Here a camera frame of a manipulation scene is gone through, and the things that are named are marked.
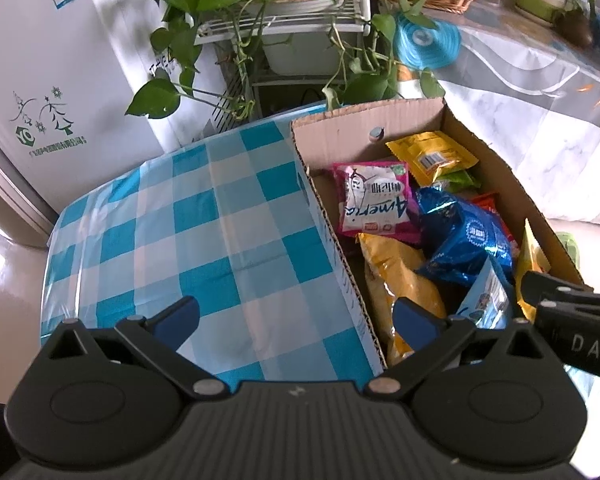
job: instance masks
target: refrigerator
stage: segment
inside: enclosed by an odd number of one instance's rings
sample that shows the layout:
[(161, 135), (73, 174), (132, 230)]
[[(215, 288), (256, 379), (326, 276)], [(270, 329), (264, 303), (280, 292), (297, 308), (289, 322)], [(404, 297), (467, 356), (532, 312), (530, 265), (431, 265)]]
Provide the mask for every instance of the refrigerator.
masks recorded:
[[(125, 115), (157, 67), (178, 76), (148, 41), (164, 10), (153, 0), (0, 0), (0, 197), (39, 240), (84, 193), (226, 124), (184, 98), (163, 120)], [(196, 68), (197, 88), (226, 93), (212, 44)]]

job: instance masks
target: yellow snack bag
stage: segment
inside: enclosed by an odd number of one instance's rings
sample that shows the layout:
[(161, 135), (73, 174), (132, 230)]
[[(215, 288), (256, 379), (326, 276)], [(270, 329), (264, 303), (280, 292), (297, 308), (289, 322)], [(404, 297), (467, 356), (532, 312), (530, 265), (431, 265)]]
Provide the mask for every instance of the yellow snack bag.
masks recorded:
[(478, 159), (464, 146), (443, 132), (424, 132), (388, 142), (387, 147), (409, 171), (420, 186), (431, 186), (440, 176), (468, 170)]
[(387, 362), (391, 366), (413, 352), (408, 342), (395, 333), (395, 300), (407, 297), (441, 318), (446, 317), (445, 305), (436, 286), (414, 272), (425, 262), (421, 251), (394, 238), (368, 233), (358, 234), (358, 240), (366, 261), (365, 279), (374, 326), (380, 341), (387, 346)]
[(534, 322), (536, 320), (536, 308), (529, 305), (525, 300), (522, 299), (522, 276), (528, 270), (536, 270), (537, 272), (549, 272), (551, 264), (546, 259), (540, 244), (536, 240), (529, 220), (525, 220), (525, 233), (522, 238), (522, 248), (520, 249), (520, 257), (518, 258), (518, 266), (516, 267), (516, 297), (518, 298), (518, 304), (522, 309), (525, 317)]

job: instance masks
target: pink and white package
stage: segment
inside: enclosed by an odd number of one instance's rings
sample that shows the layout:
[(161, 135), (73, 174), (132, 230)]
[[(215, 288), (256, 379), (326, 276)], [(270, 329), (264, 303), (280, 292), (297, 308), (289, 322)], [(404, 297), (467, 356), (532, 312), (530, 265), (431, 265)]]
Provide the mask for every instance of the pink and white package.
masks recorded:
[(340, 222), (336, 231), (396, 238), (420, 244), (418, 205), (404, 162), (350, 162), (333, 165)]

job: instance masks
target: tiled floor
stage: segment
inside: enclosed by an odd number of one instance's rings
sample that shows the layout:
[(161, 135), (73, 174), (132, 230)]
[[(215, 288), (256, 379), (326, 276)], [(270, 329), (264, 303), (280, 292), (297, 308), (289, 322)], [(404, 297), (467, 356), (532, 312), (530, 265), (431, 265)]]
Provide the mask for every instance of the tiled floor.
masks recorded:
[[(551, 221), (574, 234), (582, 275), (600, 292), (600, 226)], [(12, 244), (0, 235), (0, 402), (5, 402), (35, 356), (46, 251)], [(589, 423), (573, 463), (588, 476), (600, 475), (600, 379), (589, 398)]]

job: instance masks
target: ribbed black surface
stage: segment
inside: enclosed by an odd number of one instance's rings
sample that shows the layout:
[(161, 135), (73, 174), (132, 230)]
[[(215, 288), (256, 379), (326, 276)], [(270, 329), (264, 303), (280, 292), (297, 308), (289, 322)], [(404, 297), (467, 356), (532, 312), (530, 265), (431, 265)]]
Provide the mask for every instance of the ribbed black surface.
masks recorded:
[(163, 446), (99, 472), (26, 463), (10, 480), (581, 479), (564, 465), (538, 473), (487, 473), (429, 446), (396, 404), (361, 397), (350, 383), (245, 383), (195, 405)]

